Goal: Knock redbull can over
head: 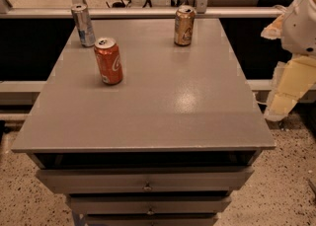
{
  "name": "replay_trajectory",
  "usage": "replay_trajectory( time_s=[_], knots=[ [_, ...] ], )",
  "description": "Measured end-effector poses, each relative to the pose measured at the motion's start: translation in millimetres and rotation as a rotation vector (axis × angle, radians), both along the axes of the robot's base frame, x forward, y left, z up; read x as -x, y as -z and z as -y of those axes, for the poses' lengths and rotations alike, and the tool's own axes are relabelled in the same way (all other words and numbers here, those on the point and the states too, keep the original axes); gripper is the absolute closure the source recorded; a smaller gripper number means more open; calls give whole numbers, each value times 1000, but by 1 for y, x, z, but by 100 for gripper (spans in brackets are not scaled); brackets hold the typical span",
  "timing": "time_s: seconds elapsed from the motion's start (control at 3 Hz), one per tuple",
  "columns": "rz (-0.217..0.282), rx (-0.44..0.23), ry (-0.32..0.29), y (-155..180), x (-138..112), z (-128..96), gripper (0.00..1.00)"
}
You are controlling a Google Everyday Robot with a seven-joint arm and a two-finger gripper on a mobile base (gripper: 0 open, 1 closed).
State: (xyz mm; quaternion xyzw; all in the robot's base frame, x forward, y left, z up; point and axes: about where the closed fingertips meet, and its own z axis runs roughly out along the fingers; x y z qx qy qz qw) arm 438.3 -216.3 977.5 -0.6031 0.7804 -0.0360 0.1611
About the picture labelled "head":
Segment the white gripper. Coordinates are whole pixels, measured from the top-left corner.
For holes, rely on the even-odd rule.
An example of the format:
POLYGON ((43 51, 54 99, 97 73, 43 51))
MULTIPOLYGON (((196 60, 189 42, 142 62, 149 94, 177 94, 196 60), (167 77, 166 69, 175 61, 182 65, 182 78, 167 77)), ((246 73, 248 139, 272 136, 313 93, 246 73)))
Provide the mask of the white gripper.
POLYGON ((293 0, 284 15, 278 16, 262 32, 261 37, 281 37, 282 48, 292 58, 276 65, 272 90, 267 98, 265 119, 281 121, 316 83, 316 1, 293 0))

